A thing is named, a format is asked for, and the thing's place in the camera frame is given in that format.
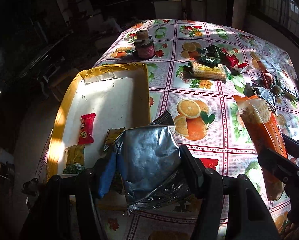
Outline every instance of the small red packet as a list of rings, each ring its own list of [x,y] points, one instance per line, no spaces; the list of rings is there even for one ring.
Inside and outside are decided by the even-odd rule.
[[[82,115],[82,124],[80,128],[80,134],[78,139],[78,144],[93,143],[93,123],[96,114],[85,114]]]
[[[205,166],[205,168],[212,168],[213,170],[216,170],[216,166],[218,165],[218,159],[200,158],[200,160]]]

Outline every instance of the jar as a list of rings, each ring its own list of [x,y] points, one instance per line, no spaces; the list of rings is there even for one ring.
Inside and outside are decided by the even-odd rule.
[[[155,56],[154,41],[148,36],[147,30],[136,32],[137,39],[134,41],[135,51],[140,59],[147,60]]]

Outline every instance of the jar label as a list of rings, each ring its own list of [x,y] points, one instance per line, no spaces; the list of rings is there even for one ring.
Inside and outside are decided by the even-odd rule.
[[[138,52],[138,56],[140,58],[149,58],[149,57],[153,57],[155,54],[154,51],[154,46],[149,46],[147,48],[138,48],[137,49]]]

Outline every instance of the orange snack package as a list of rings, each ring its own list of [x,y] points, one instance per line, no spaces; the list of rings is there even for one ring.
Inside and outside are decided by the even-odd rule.
[[[257,154],[266,147],[287,158],[280,128],[267,102],[257,96],[233,97]],[[283,194],[284,184],[265,169],[262,172],[267,199],[278,200]]]

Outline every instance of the floral fruit tablecloth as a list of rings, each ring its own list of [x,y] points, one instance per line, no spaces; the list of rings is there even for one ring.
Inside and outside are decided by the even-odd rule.
[[[155,41],[155,57],[145,61],[152,120],[168,110],[176,124],[177,142],[186,144],[194,157],[215,159],[216,169],[222,175],[246,174],[264,200],[277,229],[282,230],[290,209],[289,198],[284,193],[278,201],[267,200],[254,146],[232,96],[243,95],[246,83],[260,79],[260,69],[295,84],[297,75],[287,52],[249,33],[222,25],[147,20],[124,31],[95,66],[136,62],[132,52],[135,33],[139,30],[148,30]],[[198,49],[209,45],[236,55],[240,63],[246,62],[252,69],[226,83],[190,79],[183,68],[199,56]],[[280,97],[276,104],[282,132],[299,139],[299,103]],[[299,165],[298,159],[292,161]],[[226,232],[228,204],[225,196],[220,239]],[[103,211],[103,222],[110,239],[189,239],[199,208],[200,200],[189,196],[158,211],[133,212],[129,217],[123,216],[123,212]]]

